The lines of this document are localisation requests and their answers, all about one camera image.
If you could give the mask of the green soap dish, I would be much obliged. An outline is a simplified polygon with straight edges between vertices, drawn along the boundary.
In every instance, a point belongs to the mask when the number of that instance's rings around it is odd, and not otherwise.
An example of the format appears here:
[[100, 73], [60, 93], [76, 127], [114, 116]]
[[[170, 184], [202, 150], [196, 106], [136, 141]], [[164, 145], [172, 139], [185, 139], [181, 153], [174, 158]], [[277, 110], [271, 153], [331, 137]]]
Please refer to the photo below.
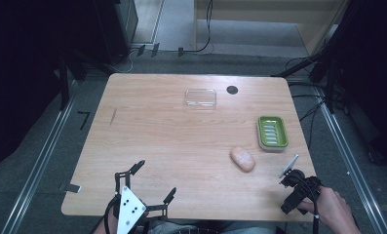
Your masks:
[[278, 116], [260, 116], [257, 120], [259, 146], [271, 152], [281, 152], [288, 145], [285, 122]]

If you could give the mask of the metal floor rail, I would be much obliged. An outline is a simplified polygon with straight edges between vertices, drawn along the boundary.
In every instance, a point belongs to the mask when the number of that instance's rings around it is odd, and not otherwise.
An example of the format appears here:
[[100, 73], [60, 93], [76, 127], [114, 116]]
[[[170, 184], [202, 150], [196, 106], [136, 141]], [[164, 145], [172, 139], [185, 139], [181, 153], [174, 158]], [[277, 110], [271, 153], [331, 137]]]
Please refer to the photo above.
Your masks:
[[79, 83], [72, 81], [69, 85], [70, 99], [67, 101], [65, 108], [60, 110], [55, 123], [46, 137], [43, 147], [34, 163], [34, 166], [19, 193], [19, 196], [13, 205], [10, 215], [1, 231], [1, 234], [17, 234], [19, 226], [23, 220], [30, 202], [36, 192], [40, 180], [47, 168], [52, 157], [53, 151], [58, 143], [59, 136], [70, 115], [71, 109], [75, 103], [76, 95], [79, 90]]
[[348, 176], [350, 176], [368, 215], [373, 230], [376, 234], [387, 234], [387, 220], [360, 169], [355, 154], [349, 146], [337, 118], [334, 114], [330, 113], [325, 104], [321, 105], [321, 111], [347, 168]]

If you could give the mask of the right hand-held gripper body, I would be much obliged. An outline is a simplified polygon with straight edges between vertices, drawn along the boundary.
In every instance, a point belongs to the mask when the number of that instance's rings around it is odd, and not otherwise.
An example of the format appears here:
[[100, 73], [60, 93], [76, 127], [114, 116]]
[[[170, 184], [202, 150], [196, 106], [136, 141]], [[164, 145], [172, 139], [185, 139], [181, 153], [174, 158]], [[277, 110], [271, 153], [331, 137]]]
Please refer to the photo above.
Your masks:
[[294, 169], [293, 166], [298, 159], [295, 154], [290, 163], [280, 172], [280, 183], [284, 187], [292, 187], [292, 193], [285, 199], [281, 210], [287, 215], [297, 208], [297, 206], [306, 198], [316, 203], [319, 198], [319, 187], [322, 186], [321, 181], [316, 176], [306, 177], [304, 172]]

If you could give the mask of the black metal stand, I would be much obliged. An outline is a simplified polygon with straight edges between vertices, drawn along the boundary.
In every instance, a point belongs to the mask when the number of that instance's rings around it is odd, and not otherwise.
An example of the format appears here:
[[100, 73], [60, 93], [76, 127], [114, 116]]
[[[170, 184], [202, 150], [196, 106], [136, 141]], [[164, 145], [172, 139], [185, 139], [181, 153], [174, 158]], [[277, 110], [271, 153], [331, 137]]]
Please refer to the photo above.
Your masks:
[[284, 71], [273, 74], [273, 77], [282, 77], [287, 78], [293, 73], [306, 68], [307, 66], [313, 64], [314, 67], [309, 73], [309, 79], [311, 82], [320, 82], [324, 77], [327, 78], [326, 83], [326, 95], [325, 95], [325, 104], [331, 114], [334, 113], [333, 109], [333, 91], [334, 91], [334, 78], [337, 73], [337, 65], [335, 61], [335, 50], [338, 45], [342, 33], [338, 28], [333, 32], [330, 39], [325, 43], [325, 45], [320, 49], [318, 53], [313, 56], [304, 58], [301, 62], [292, 66], [291, 68], [286, 68]]
[[84, 80], [86, 78], [86, 70], [83, 62], [89, 63], [99, 71], [106, 75], [114, 73], [113, 69], [98, 62], [78, 50], [61, 50], [58, 54], [58, 77], [60, 80], [61, 103], [60, 110], [64, 110], [71, 100], [69, 92], [68, 72], [71, 72], [75, 80]]

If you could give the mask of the person's right hand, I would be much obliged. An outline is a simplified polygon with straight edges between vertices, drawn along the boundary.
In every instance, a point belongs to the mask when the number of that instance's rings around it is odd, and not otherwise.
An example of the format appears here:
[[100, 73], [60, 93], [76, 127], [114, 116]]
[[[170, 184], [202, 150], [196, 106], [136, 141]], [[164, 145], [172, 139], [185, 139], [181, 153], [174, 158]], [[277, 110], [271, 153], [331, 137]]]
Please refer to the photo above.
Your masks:
[[317, 211], [319, 221], [334, 234], [362, 234], [345, 199], [330, 187], [320, 186], [319, 191], [317, 206], [301, 202], [297, 207], [311, 214]]

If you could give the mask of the grey tape strip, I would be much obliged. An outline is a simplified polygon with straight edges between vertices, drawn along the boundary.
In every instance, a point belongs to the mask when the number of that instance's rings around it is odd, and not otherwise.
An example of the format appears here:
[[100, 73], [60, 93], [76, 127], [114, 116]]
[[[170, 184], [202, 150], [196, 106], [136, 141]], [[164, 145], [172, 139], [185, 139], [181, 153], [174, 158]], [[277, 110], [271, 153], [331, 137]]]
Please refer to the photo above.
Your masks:
[[59, 186], [58, 190], [63, 191], [63, 192], [79, 193], [81, 190], [81, 187], [79, 185], [75, 185], [75, 184], [62, 183]]

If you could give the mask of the black computer case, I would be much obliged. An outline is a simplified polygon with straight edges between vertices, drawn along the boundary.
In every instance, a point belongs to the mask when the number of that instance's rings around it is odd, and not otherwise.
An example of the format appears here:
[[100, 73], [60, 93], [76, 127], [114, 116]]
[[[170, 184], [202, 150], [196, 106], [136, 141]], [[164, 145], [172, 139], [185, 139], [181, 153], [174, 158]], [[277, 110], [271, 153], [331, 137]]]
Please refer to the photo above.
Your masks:
[[105, 46], [103, 59], [114, 64], [130, 53], [138, 15], [135, 0], [93, 0]]

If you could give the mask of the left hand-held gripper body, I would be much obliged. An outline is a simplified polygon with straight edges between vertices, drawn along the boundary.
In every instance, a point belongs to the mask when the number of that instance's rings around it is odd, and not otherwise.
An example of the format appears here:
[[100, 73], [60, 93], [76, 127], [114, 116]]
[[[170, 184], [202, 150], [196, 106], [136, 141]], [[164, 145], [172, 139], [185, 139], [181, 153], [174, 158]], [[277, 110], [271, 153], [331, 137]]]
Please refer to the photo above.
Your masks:
[[128, 186], [124, 186], [119, 203], [117, 234], [129, 234], [145, 212], [146, 206]]

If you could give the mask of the person's left hand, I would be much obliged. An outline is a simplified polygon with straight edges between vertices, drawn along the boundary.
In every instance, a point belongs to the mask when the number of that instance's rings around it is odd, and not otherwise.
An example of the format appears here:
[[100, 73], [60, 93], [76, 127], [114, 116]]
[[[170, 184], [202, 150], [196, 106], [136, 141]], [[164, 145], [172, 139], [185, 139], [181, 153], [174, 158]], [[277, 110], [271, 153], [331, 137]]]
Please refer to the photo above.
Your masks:
[[114, 215], [104, 216], [98, 222], [91, 234], [117, 234], [118, 219]]

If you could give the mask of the light wooden shelf unit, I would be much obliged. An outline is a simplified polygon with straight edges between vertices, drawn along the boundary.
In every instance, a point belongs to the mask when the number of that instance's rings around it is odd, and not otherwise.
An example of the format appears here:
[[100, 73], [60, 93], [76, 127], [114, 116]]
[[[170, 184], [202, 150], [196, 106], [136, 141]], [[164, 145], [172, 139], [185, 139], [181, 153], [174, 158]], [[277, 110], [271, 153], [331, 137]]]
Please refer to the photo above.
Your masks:
[[350, 0], [213, 0], [214, 20], [295, 23], [309, 55], [320, 51]]

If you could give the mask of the clear plastic lid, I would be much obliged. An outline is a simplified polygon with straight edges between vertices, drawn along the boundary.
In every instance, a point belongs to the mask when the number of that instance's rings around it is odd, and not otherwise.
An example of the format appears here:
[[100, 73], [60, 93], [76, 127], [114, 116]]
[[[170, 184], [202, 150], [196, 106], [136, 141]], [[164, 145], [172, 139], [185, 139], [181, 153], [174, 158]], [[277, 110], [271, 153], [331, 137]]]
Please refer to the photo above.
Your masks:
[[216, 109], [216, 91], [213, 89], [188, 89], [184, 96], [184, 106], [195, 110]]

